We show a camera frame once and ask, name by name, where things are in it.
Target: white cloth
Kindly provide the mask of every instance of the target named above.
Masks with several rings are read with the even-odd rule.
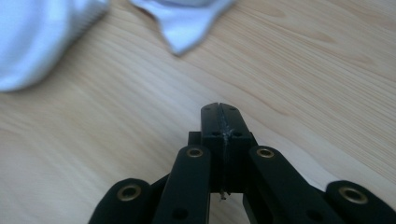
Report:
[[[107,0],[0,0],[0,91],[44,78]]]
[[[181,55],[205,38],[216,18],[235,0],[130,0],[152,14],[170,50]]]

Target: black bracket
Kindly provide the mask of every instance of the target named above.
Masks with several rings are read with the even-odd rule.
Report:
[[[90,223],[208,223],[210,193],[243,193],[250,223],[396,223],[392,208],[362,186],[310,186],[279,151],[258,146],[235,107],[206,105],[201,124],[169,175],[115,184]]]

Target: light wooden table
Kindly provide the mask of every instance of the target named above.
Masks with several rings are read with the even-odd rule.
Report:
[[[314,186],[363,185],[396,208],[396,4],[238,0],[175,57],[126,0],[25,91],[0,94],[0,223],[86,223],[116,182],[166,175],[200,108],[239,108]],[[212,195],[210,223],[247,223]]]

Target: black plastic part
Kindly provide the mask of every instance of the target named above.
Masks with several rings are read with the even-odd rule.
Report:
[[[277,150],[253,147],[248,154],[251,185],[274,223],[344,223]]]
[[[201,122],[170,175],[151,186],[138,179],[115,184],[89,223],[207,223],[210,191],[244,193],[250,223],[396,223],[392,208],[357,184],[311,187],[281,153],[258,147],[235,107],[206,105]],[[128,186],[138,193],[122,191]]]
[[[255,144],[235,107],[215,103],[201,109],[201,145],[212,152],[212,192],[245,190],[245,157]]]
[[[347,223],[396,223],[392,208],[358,184],[345,180],[332,182],[326,188],[325,198]]]
[[[256,186],[249,186],[242,201],[251,224],[273,223],[274,217]]]
[[[204,224],[210,200],[210,151],[183,147],[177,154],[152,223]]]
[[[138,186],[138,195],[130,201],[121,201],[119,198],[120,190],[127,186]],[[132,178],[122,180],[111,187],[102,201],[99,202],[89,223],[147,223],[150,194],[151,189],[147,182]]]

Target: metal pin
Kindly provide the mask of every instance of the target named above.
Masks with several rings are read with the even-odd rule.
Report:
[[[351,187],[341,187],[338,192],[352,203],[365,204],[369,202],[366,195]]]
[[[197,158],[204,155],[204,152],[199,148],[190,148],[187,150],[187,156]]]
[[[257,149],[257,155],[259,155],[260,157],[264,157],[266,159],[270,159],[275,156],[274,152],[267,148]]]

